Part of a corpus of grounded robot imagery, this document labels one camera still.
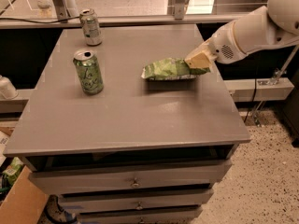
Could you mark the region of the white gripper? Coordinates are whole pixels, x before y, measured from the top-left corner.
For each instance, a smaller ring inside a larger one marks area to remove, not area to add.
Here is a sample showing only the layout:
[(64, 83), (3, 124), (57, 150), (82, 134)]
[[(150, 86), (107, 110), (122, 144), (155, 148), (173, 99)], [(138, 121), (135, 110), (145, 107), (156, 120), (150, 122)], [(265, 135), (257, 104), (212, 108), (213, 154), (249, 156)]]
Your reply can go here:
[(235, 21), (230, 21), (220, 27), (209, 42), (200, 44), (186, 56), (186, 64), (191, 69), (204, 69), (209, 68), (215, 60), (224, 64), (243, 60), (246, 54), (235, 41), (234, 25)]

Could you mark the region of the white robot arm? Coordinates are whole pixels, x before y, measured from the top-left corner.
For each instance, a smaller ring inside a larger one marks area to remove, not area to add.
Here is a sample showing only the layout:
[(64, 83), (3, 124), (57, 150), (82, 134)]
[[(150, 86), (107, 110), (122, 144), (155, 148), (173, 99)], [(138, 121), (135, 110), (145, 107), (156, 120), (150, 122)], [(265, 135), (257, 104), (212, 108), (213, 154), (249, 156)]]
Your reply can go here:
[(234, 63), (265, 49), (298, 44), (299, 0), (268, 0), (266, 6), (228, 22), (185, 58), (190, 68), (214, 61)]

